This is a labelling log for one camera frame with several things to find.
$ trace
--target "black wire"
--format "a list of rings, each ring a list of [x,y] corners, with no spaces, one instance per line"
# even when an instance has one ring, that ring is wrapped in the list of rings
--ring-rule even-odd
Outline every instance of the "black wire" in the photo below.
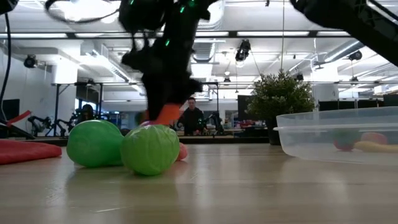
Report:
[[[82,20],[79,20],[79,21],[73,21],[73,20],[65,19],[65,18],[63,18],[63,17],[61,17],[61,16],[58,16],[58,15],[56,15],[56,14],[51,13],[51,10],[50,10],[51,6],[52,6],[54,3],[59,2],[59,1],[68,1],[68,0],[47,0],[47,1],[45,2],[45,4],[44,4],[44,9],[45,9],[46,13],[47,13],[51,18],[53,18],[53,19],[55,19],[55,20],[57,20],[57,21],[60,21],[60,22],[67,23],[67,24],[87,24],[87,23],[91,23],[91,22],[97,22],[97,21],[100,21],[100,20],[102,20],[102,19],[104,19],[104,18],[107,18],[107,17],[112,16],[112,15],[114,15],[114,14],[116,14],[116,13],[119,12],[119,9],[117,9],[117,10],[115,10],[114,12],[112,12],[112,13],[110,13],[110,14],[108,14],[108,15],[101,16],[101,17],[98,17],[98,18],[82,19]]]
[[[11,68],[11,29],[10,29],[10,20],[8,18],[8,13],[5,13],[5,17],[6,17],[6,27],[7,27],[8,60],[7,60],[6,74],[4,76],[4,82],[2,84],[1,93],[0,93],[0,109],[1,110],[2,110],[2,99],[4,98],[4,93],[6,92],[8,76],[10,74],[10,68]]]

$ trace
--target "green ball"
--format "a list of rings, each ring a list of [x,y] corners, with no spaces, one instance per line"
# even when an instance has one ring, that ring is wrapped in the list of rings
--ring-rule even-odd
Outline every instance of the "green ball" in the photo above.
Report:
[[[101,121],[102,123],[105,123],[105,124],[111,126],[112,129],[115,129],[115,130],[117,130],[117,131],[120,132],[119,128],[118,128],[114,123],[111,123],[111,122],[106,121],[106,120],[99,120],[99,121]]]
[[[123,139],[123,164],[142,175],[158,175],[175,162],[180,141],[175,131],[164,125],[148,125],[130,131]]]
[[[69,158],[84,167],[121,166],[119,129],[99,120],[76,125],[68,138]]]
[[[340,145],[353,145],[356,141],[361,139],[361,134],[358,129],[334,129],[333,140]]]

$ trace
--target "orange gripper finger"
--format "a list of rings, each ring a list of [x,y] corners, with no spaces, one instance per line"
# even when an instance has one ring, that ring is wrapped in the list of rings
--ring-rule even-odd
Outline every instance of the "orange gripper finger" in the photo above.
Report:
[[[155,123],[169,125],[171,121],[179,119],[180,107],[181,105],[176,104],[164,105]]]
[[[145,112],[144,112],[144,121],[147,121],[147,120],[149,120],[149,112],[148,112],[148,110],[145,110]]]

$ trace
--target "person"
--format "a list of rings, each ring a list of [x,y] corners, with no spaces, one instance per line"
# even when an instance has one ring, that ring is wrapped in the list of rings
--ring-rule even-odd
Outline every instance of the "person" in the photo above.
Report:
[[[184,135],[193,135],[198,130],[199,119],[204,119],[203,112],[196,107],[196,99],[188,98],[188,108],[177,121],[177,126],[184,126]]]
[[[76,124],[94,119],[94,109],[91,105],[89,104],[84,105],[81,108],[80,112],[81,113],[78,115]]]

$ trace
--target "clear plastic container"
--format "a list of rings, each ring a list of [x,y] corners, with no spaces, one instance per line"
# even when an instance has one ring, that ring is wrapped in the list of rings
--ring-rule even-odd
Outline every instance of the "clear plastic container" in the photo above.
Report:
[[[398,106],[277,117],[284,152],[301,159],[398,165]]]

